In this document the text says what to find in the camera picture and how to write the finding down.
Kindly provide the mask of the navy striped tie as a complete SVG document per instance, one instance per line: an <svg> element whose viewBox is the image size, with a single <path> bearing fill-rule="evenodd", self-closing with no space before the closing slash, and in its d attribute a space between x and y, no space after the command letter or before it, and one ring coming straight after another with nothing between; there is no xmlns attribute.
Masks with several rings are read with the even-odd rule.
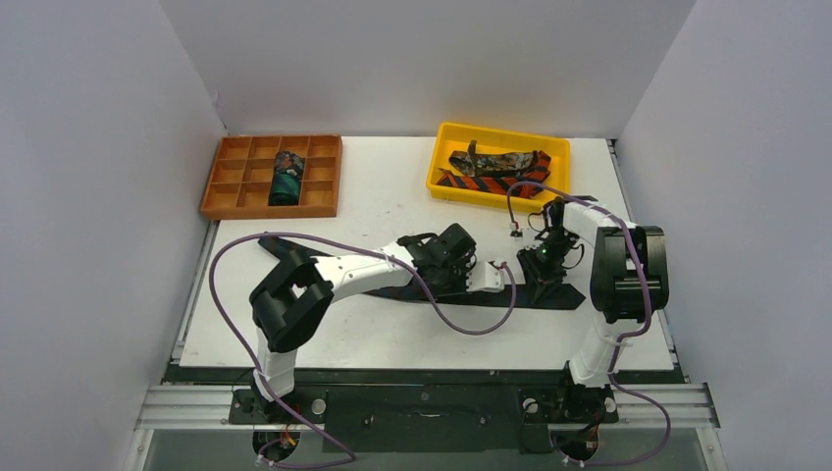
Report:
<svg viewBox="0 0 832 471"><path fill-rule="evenodd" d="M281 237L261 237L257 243L277 259L282 259L293 250L305 251L310 256L330 256L330 253L307 247ZM366 295L401 302L428 302L426 294L417 286L416 282L411 282L406 287L370 290L366 292ZM518 284L515 307L571 311L577 309L585 299L586 297L583 294L569 284L561 284L558 287L550 286L540 295L537 295L536 287ZM474 291L437 295L436 300L439 304L449 305L508 307L510 303L510 287L506 287L500 292Z"/></svg>

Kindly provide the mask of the yellow plastic tray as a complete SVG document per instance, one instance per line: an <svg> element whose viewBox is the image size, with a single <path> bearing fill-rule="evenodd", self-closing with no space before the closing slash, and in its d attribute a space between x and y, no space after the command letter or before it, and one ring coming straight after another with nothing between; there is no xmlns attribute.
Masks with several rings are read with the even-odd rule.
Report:
<svg viewBox="0 0 832 471"><path fill-rule="evenodd" d="M478 150L483 153L543 151L552 159L550 175L543 184L563 192L571 190L571 147L568 140L542 134L446 122L440 125L426 179L426 188L435 199L499 209L507 206L507 195L437 185L441 175L440 168L450 168L450 154L455 150L464 151L471 140L478 142Z"/></svg>

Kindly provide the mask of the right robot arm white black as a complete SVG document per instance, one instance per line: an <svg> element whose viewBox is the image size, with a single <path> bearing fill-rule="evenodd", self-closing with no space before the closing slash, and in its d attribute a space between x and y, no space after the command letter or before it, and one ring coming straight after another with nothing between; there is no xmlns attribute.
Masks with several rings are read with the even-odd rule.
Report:
<svg viewBox="0 0 832 471"><path fill-rule="evenodd" d="M590 248L589 298L596 312L578 350L564 366L553 405L568 421L613 413L611 376L627 342L650 328L669 298L664 232L612 214L592 197L557 197L544 208L545 227L517 259L531 297L560 290L566 255Z"/></svg>

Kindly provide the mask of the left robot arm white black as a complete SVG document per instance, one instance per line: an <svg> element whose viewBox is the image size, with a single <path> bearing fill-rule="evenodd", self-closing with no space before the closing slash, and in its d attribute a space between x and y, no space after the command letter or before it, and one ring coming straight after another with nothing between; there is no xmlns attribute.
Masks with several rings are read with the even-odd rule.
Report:
<svg viewBox="0 0 832 471"><path fill-rule="evenodd" d="M278 236L258 243L278 260L249 295L262 366L253 405L270 422L291 412L297 351L332 304L356 294L401 301L461 294L476 265L476 242L458 224L402 236L376 256L328 255Z"/></svg>

